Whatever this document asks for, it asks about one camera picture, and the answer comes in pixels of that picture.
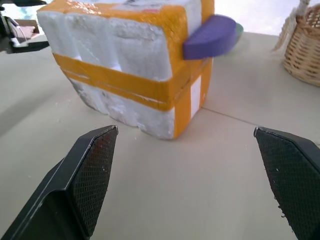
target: purple foam piece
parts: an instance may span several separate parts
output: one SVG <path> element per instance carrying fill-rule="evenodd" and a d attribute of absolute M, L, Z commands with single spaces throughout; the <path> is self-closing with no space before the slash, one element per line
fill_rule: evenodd
<path fill-rule="evenodd" d="M 212 15 L 183 43 L 183 57 L 198 60 L 224 55 L 236 40 L 236 22 L 226 16 Z"/>

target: green object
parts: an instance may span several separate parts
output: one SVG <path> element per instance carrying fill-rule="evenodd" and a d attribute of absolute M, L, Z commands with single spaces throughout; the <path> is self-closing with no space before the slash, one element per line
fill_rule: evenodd
<path fill-rule="evenodd" d="M 235 26 L 235 31 L 236 31 L 236 43 L 237 43 L 242 33 L 244 32 L 244 27 L 241 24 L 237 23 Z"/>

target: beige table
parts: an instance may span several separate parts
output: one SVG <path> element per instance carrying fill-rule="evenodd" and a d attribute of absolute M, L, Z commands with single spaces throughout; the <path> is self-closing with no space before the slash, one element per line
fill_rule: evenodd
<path fill-rule="evenodd" d="M 246 33 L 214 61 L 207 102 L 161 141 L 86 107 L 47 48 L 0 53 L 0 236 L 77 137 L 118 124 L 92 240 L 295 240 L 269 187 L 256 124 L 320 142 L 320 88 L 289 76 Z"/>

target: white label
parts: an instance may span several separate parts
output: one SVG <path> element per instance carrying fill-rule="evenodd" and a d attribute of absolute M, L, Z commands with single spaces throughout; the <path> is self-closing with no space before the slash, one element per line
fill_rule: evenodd
<path fill-rule="evenodd" d="M 169 4 L 171 0 L 126 0 L 124 3 L 115 6 L 115 10 L 159 13 L 161 8 Z"/>

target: woven basket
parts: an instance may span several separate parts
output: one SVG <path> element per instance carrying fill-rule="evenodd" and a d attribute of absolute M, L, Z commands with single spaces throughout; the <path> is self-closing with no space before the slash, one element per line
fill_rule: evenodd
<path fill-rule="evenodd" d="M 320 87 L 320 4 L 296 18 L 283 66 L 294 77 Z"/>

